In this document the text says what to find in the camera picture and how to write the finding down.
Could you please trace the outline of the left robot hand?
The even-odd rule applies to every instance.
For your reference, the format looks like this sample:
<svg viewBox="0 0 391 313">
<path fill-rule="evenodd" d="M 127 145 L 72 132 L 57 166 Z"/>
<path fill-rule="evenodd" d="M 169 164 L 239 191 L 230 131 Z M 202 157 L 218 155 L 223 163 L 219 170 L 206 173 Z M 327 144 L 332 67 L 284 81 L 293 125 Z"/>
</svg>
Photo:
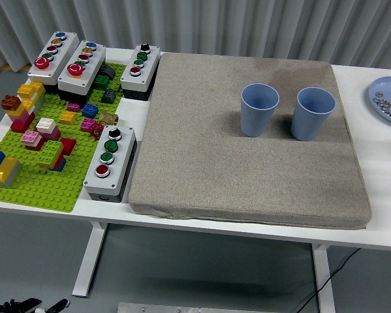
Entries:
<svg viewBox="0 0 391 313">
<path fill-rule="evenodd" d="M 11 299 L 10 301 L 0 304 L 0 312 L 51 312 L 58 313 L 70 306 L 70 300 L 63 298 L 50 308 L 42 308 L 42 301 L 36 298 L 28 298 L 22 302 Z"/>
</svg>

